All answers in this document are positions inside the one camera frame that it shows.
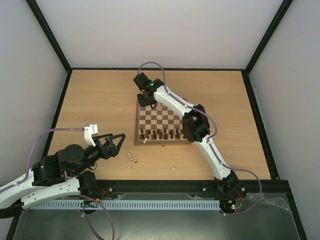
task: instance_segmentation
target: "chessboard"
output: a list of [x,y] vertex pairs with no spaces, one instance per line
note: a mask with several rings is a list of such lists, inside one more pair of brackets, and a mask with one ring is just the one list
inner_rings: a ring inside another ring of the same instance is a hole
[[191,144],[183,134],[182,119],[160,102],[154,109],[136,102],[135,145]]

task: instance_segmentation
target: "gray wall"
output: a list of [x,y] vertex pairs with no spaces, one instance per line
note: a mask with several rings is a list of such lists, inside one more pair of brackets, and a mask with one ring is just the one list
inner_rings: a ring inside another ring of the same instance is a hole
[[320,1],[295,0],[251,73],[282,179],[320,236]]
[[245,68],[282,0],[37,0],[72,67]]
[[[26,171],[37,136],[50,128],[66,78],[25,0],[0,3],[0,185]],[[38,161],[44,140],[35,154]],[[5,239],[11,219],[0,219]]]

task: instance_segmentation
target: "perforated metal strip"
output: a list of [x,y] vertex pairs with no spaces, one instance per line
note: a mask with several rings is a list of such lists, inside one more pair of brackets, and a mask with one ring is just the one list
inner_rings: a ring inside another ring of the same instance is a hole
[[[220,210],[219,201],[215,200],[104,200],[102,204],[108,210]],[[79,210],[83,206],[83,200],[50,200],[31,209]],[[89,208],[102,209],[96,203],[91,203]]]

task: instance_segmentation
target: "black metal frame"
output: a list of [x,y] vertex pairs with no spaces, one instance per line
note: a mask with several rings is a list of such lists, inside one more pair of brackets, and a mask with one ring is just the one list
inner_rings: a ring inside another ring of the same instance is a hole
[[[138,70],[137,68],[127,67],[112,67],[112,68],[86,68],[86,67],[74,67],[71,68],[69,65],[64,53],[62,52],[54,34],[52,33],[44,15],[42,14],[37,2],[35,0],[26,0],[28,5],[30,6],[34,16],[36,17],[37,21],[39,22],[42,30],[44,31],[45,35],[47,36],[49,42],[51,43],[54,51],[56,52],[57,56],[59,57],[62,65],[64,66],[67,77],[65,79],[65,83],[63,86],[63,90],[58,102],[58,106],[56,112],[53,117],[51,128],[55,128],[58,122],[59,114],[61,111],[61,107],[65,98],[65,94],[68,88],[68,84],[70,81],[70,77],[73,70]],[[264,193],[285,193],[290,205],[290,208],[293,213],[293,218],[300,236],[300,239],[305,240],[307,239],[306,233],[304,231],[297,206],[295,200],[292,195],[292,191],[290,189],[290,185],[286,180],[280,180],[279,173],[277,170],[277,166],[270,148],[270,144],[268,141],[268,137],[266,134],[265,126],[261,117],[261,113],[258,107],[257,99],[255,93],[253,91],[253,87],[251,85],[251,81],[249,78],[249,73],[253,69],[254,65],[256,64],[258,58],[260,57],[261,53],[265,49],[266,45],[268,44],[270,38],[272,37],[273,33],[275,32],[277,26],[279,25],[280,21],[284,17],[285,13],[287,12],[288,8],[290,7],[293,0],[283,0],[281,6],[279,7],[276,15],[274,16],[272,22],[270,23],[268,29],[266,30],[263,38],[261,39],[257,49],[255,50],[252,58],[250,59],[247,67],[245,69],[221,69],[221,68],[165,68],[166,71],[241,71],[244,85],[246,88],[246,92],[248,95],[248,99],[251,105],[252,113],[254,116],[254,120],[256,123],[256,127],[258,130],[258,134],[260,137],[260,141],[262,144],[263,152],[266,158],[268,170],[270,172],[271,180],[262,180],[262,188]],[[146,68],[146,70],[159,70],[158,68]],[[49,134],[42,157],[48,154],[50,144],[53,138],[53,133]],[[117,194],[123,193],[188,193],[191,196],[197,195],[200,197],[205,198],[219,198],[212,188],[210,189],[208,186],[213,184],[213,180],[180,180],[180,181],[148,181],[148,180],[98,180],[98,185],[100,187],[104,187],[105,189],[112,188],[112,192],[107,193],[107,196],[115,196]],[[246,189],[247,193],[258,193],[259,192],[259,185],[255,180],[244,180],[243,185]],[[14,237],[15,230],[17,224],[19,222],[19,216],[15,217],[12,221],[10,230],[8,232],[6,240],[11,240]]]

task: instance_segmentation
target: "wall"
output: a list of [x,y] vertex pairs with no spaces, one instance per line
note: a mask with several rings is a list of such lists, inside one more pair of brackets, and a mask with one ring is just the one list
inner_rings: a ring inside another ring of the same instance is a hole
[[37,0],[72,67],[238,68],[282,0]]
[[[0,185],[26,171],[37,136],[50,128],[66,72],[24,0],[0,3]],[[35,154],[40,157],[44,141]],[[5,239],[11,219],[0,219]]]
[[251,81],[282,179],[310,240],[320,235],[320,1],[295,0]]

